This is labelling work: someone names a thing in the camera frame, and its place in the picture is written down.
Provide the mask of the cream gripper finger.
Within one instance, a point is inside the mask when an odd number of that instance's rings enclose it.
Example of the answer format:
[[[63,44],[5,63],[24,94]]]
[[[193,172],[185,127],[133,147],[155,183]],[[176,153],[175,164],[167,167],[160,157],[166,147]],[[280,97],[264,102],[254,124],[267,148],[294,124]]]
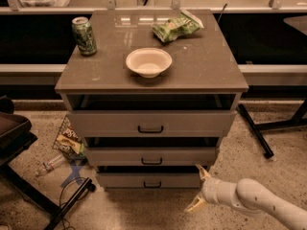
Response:
[[[210,178],[211,175],[209,172],[200,164],[197,164],[196,167],[199,170],[200,180],[205,181],[206,179]]]
[[[192,202],[185,208],[186,213],[196,213],[206,206],[206,201],[201,195],[196,195]]]

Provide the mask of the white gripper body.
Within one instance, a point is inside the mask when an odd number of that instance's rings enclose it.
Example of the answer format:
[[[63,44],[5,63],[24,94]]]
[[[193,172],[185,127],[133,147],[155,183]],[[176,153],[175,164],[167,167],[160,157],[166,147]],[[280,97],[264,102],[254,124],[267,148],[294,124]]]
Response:
[[[203,182],[201,195],[206,202],[211,204],[242,208],[243,204],[236,193],[236,188],[236,183],[210,177]]]

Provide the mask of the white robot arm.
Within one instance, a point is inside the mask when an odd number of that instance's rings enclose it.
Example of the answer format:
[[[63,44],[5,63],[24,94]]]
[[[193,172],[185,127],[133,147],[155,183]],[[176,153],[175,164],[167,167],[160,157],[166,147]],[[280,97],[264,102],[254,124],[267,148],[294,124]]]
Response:
[[[307,230],[307,212],[278,197],[259,182],[244,178],[237,183],[212,177],[200,164],[201,190],[186,207],[187,213],[195,213],[207,204],[226,205],[250,217],[264,213],[277,219],[289,230]]]

